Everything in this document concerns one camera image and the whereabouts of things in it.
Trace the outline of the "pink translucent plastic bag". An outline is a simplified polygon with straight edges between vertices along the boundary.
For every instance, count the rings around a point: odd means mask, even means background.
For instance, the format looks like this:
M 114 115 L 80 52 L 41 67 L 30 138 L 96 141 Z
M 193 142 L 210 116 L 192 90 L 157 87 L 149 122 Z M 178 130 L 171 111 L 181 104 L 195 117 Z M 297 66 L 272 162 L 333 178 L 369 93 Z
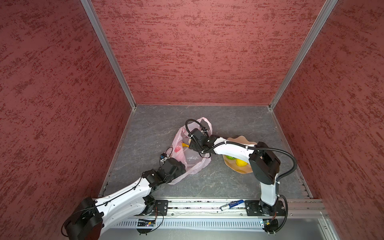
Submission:
M 200 170 L 205 168 L 211 162 L 209 154 L 202 155 L 198 152 L 190 150 L 189 148 L 182 147 L 182 143 L 189 145 L 190 141 L 191 140 L 188 137 L 186 127 L 182 126 L 181 128 L 179 128 L 172 142 L 173 152 L 171 153 L 171 158 L 174 158 L 179 162 L 183 163 L 186 167 L 186 173 L 173 180 L 171 183 L 169 183 L 169 185 L 176 185 L 187 176 L 197 174 Z M 177 146 L 180 146 L 183 149 L 176 153 L 175 148 Z

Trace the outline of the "fake green fruit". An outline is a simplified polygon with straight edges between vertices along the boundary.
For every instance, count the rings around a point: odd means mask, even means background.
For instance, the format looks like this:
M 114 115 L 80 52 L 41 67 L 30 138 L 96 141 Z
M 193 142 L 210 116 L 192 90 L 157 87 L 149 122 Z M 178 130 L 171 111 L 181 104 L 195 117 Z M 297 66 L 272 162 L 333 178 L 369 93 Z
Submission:
M 228 160 L 232 160 L 232 161 L 234 161 L 234 160 L 237 159 L 237 158 L 235 158 L 235 157 L 231 157 L 231 156 L 226 156 L 226 158 L 227 158 Z

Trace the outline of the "pink faceted plastic bowl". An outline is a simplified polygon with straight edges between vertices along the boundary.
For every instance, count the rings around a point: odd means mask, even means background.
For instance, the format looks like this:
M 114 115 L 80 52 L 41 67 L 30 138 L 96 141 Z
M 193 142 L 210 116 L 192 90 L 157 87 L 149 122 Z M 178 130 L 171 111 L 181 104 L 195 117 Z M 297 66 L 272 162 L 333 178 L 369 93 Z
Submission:
M 231 142 L 236 142 L 240 144 L 247 144 L 247 145 L 256 145 L 256 142 L 250 142 L 248 141 L 244 136 L 239 136 L 237 138 L 228 138 L 229 141 Z M 242 161 L 240 159 L 228 156 L 228 155 L 223 155 L 223 159 L 226 163 L 226 165 L 234 170 L 237 173 L 240 174 L 249 174 L 252 173 L 252 167 L 250 164 L 246 163 L 245 161 Z

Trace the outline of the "fake yellow lemon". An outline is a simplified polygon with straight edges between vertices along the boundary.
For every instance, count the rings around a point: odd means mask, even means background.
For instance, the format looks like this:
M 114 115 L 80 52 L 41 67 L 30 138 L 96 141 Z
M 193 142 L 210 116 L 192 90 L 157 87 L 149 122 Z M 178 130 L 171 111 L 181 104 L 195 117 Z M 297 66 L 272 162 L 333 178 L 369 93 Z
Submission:
M 245 162 L 245 161 L 242 161 L 242 160 L 240 160 L 240 159 L 236 159 L 236 165 L 237 165 L 238 167 L 245 167 L 245 166 L 248 165 L 248 163 Z

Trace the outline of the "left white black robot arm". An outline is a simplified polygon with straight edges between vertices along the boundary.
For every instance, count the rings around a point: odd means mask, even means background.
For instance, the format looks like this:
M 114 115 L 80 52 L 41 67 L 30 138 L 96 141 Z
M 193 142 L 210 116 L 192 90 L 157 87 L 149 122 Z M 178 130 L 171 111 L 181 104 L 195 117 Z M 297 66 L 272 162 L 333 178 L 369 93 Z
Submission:
M 165 160 L 157 170 L 142 173 L 133 184 L 103 198 L 83 199 L 61 227 L 70 240 L 97 240 L 125 218 L 149 215 L 155 207 L 151 193 L 186 173 L 186 167 L 174 158 Z

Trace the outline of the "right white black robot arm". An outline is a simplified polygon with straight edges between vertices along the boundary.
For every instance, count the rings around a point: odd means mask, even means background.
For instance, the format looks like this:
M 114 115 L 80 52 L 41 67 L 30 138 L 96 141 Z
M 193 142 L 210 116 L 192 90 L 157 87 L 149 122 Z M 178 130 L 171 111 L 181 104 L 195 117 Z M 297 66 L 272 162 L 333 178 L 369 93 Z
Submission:
M 260 182 L 261 198 L 259 211 L 262 215 L 272 215 L 278 200 L 276 178 L 280 171 L 280 160 L 262 142 L 256 145 L 236 143 L 215 135 L 208 135 L 199 129 L 188 132 L 189 149 L 200 154 L 226 155 L 246 162 L 252 168 L 255 178 Z

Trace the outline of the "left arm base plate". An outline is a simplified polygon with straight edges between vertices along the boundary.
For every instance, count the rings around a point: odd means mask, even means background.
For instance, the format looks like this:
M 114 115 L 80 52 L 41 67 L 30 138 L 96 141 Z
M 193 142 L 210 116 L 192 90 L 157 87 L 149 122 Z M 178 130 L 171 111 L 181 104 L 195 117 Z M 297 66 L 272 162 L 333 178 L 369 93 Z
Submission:
M 166 216 L 168 212 L 168 200 L 155 200 L 154 204 L 150 207 L 150 216 Z

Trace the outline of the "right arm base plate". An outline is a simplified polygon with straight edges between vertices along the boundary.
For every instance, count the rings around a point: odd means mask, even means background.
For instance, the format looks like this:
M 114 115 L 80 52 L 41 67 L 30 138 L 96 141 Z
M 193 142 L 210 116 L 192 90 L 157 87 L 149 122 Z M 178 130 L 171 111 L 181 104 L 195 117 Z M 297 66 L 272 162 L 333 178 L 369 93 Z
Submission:
M 273 206 L 270 206 L 262 201 L 246 200 L 244 201 L 247 216 L 257 217 L 282 217 L 286 210 L 282 201 L 277 200 Z

